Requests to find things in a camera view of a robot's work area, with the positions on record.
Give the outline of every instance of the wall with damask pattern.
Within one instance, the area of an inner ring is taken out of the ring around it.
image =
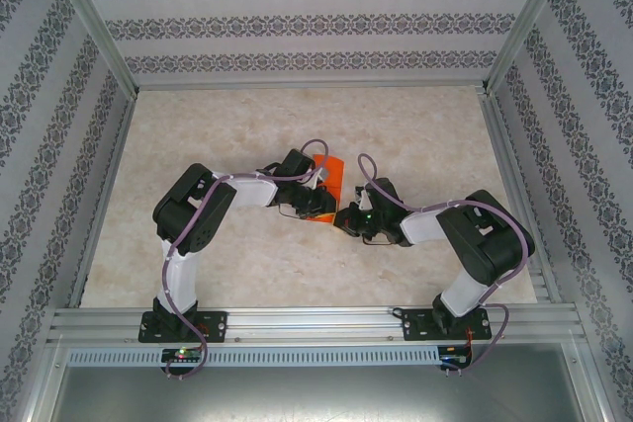
[[[548,0],[496,91],[563,297],[633,420],[633,0]]]
[[[483,80],[526,0],[93,0],[141,86]]]
[[[0,421],[66,306],[130,102],[69,0],[0,2]]]

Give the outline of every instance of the enclosure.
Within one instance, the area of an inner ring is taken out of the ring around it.
[[[0,6],[0,420],[633,420],[633,0]],[[192,163],[251,172],[314,137],[345,163],[340,209],[366,152],[407,204],[486,189],[527,229],[491,299],[507,327],[485,307],[498,345],[444,375],[466,340],[394,317],[460,272],[445,239],[245,208],[200,253],[223,342],[167,380],[179,345],[138,340],[154,207]]]

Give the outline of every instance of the black mounting bracket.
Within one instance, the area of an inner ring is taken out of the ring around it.
[[[469,330],[472,340],[490,340],[493,337],[484,308],[476,308],[456,318],[448,333],[444,333],[433,320],[432,308],[394,308],[392,315],[402,321],[405,341],[466,340]]]
[[[227,319],[228,313],[225,311],[198,310],[193,315],[193,324],[205,336],[207,343],[223,343]],[[140,343],[197,343],[200,340],[191,330],[181,336],[154,311],[146,311],[140,321],[138,341]]]

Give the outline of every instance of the aluminum rail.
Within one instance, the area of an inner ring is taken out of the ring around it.
[[[501,344],[571,343],[585,341],[580,317],[573,303],[528,303],[508,306],[509,324]],[[405,342],[401,322],[391,307],[230,308],[226,341],[213,346],[348,346],[427,344],[458,345],[463,340]],[[50,347],[142,347],[137,340],[146,309],[59,309],[55,312],[46,344]],[[489,308],[495,334],[503,312]],[[474,344],[487,344],[476,341]],[[171,344],[151,344],[169,347]]]

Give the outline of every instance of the beige floor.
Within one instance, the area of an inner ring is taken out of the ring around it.
[[[312,137],[345,160],[344,205],[363,183],[362,151],[410,205],[480,188],[506,204],[473,88],[143,92],[82,306],[151,305],[161,267],[151,212],[191,163],[252,171]],[[460,269],[447,241],[369,247],[259,208],[229,211],[203,256],[201,306],[429,304]],[[527,273],[491,301],[536,301]]]

